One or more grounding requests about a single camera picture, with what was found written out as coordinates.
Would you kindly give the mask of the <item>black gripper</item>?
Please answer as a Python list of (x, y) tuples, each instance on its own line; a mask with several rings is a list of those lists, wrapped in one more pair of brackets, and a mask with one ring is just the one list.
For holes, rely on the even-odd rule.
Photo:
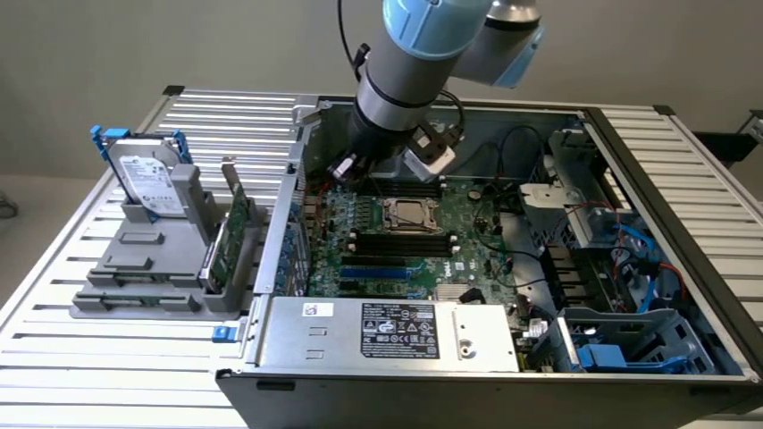
[(414, 135), (414, 129), (393, 131), (361, 119), (350, 121), (347, 130), (346, 149), (329, 167), (331, 178), (339, 183), (363, 179), (379, 162), (399, 153), (401, 147), (409, 144)]

